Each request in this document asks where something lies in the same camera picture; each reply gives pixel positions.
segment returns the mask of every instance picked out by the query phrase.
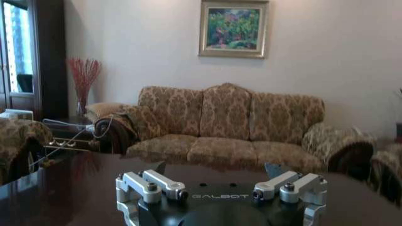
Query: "sofa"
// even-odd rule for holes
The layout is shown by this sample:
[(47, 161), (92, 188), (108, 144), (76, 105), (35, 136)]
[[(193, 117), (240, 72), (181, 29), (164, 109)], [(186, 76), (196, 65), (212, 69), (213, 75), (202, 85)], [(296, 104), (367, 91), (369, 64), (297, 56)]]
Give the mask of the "sofa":
[(0, 185), (37, 170), (29, 163), (50, 140), (52, 132), (42, 123), (0, 118)]
[(120, 145), (126, 157), (234, 170), (260, 170), (269, 162), (301, 173), (347, 173), (369, 164), (372, 139), (321, 123), (317, 97), (252, 92), (229, 83), (200, 91), (150, 86), (137, 106), (118, 109), (94, 120), (94, 132), (124, 128), (126, 135), (110, 142), (129, 146)]

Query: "glass vase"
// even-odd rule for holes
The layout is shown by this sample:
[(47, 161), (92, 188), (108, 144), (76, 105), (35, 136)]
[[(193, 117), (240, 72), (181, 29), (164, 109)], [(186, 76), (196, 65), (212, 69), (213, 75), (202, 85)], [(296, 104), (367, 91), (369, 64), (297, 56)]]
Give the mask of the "glass vase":
[(76, 116), (84, 116), (86, 113), (86, 97), (85, 98), (78, 98), (77, 103), (76, 103)]

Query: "wall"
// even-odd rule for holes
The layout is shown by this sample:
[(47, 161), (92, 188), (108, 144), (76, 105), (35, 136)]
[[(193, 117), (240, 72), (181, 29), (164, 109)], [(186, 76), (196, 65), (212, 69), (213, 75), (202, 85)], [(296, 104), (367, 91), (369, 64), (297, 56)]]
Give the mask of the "wall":
[[(134, 104), (145, 85), (319, 96), (325, 122), (395, 134), (402, 101), (402, 1), (271, 0), (267, 60), (200, 58), (200, 0), (65, 0), (66, 53), (102, 73), (90, 103)], [(70, 114), (74, 91), (69, 79)]]

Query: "metal clamp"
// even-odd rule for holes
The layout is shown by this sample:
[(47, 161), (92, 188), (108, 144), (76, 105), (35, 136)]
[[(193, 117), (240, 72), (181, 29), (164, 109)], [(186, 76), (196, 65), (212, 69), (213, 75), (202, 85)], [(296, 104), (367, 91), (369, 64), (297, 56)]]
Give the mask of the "metal clamp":
[(154, 183), (161, 188), (168, 199), (177, 201), (186, 199), (188, 192), (185, 191), (185, 186), (181, 182), (169, 180), (165, 176), (160, 175), (150, 169), (142, 172), (142, 179)]
[(142, 198), (145, 203), (157, 203), (161, 197), (161, 189), (154, 183), (148, 183), (133, 172), (120, 174), (116, 178), (116, 208), (124, 214), (128, 226), (138, 226), (137, 200)]
[(309, 173), (293, 183), (280, 187), (279, 197), (283, 202), (297, 203), (300, 199), (311, 203), (304, 209), (305, 226), (319, 225), (319, 218), (327, 208), (327, 184), (321, 176)]
[(256, 200), (269, 200), (273, 198), (279, 188), (288, 182), (293, 182), (299, 179), (297, 173), (288, 171), (279, 175), (273, 179), (256, 183), (252, 191), (252, 197)]

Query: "painting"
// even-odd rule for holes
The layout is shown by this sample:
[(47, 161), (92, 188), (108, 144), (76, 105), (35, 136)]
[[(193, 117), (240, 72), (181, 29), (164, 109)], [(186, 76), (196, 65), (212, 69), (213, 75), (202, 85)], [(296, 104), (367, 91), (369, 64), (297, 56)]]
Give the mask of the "painting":
[(200, 56), (264, 58), (267, 3), (201, 1)]

